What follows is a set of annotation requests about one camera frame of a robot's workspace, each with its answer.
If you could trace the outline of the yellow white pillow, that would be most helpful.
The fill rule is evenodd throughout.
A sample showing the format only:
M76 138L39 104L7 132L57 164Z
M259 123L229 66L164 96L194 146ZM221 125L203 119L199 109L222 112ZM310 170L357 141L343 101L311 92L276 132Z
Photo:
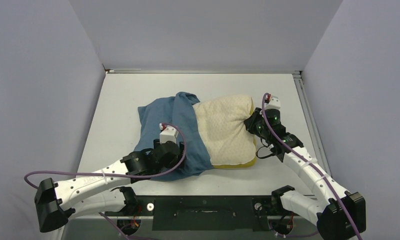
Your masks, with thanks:
M199 135L217 169L249 168L256 163L257 141L244 121L254 112L246 94L222 96L193 105Z

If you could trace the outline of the blue pillowcase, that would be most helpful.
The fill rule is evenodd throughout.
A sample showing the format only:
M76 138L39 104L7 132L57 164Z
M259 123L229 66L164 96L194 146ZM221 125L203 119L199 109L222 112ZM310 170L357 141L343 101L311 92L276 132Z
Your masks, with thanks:
M155 139L160 143L182 143L186 148L183 162L172 172L153 177L154 181L181 180L213 169L194 111L194 105L199 102L193 93L178 92L175 96L157 98L137 108L141 128L135 151L152 148Z

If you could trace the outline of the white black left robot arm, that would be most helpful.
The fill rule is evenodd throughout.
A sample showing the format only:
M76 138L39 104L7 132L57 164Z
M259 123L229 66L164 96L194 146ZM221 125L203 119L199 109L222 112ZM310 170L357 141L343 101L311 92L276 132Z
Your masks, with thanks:
M55 231L72 218L93 213L133 214L137 201L128 185L167 176L180 167L186 156L185 141L155 140L153 148L131 152L97 171L75 173L68 180L42 180L34 196L40 232Z

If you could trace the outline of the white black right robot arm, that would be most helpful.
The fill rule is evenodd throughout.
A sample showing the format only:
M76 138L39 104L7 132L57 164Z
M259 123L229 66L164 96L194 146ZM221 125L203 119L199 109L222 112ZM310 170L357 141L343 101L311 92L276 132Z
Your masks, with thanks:
M362 239L361 233L366 230L365 198L347 190L319 166L304 144L281 124L279 110L256 108L244 124L315 196L311 199L290 185L283 186L271 193L270 207L275 213L301 216L317 227L324 240Z

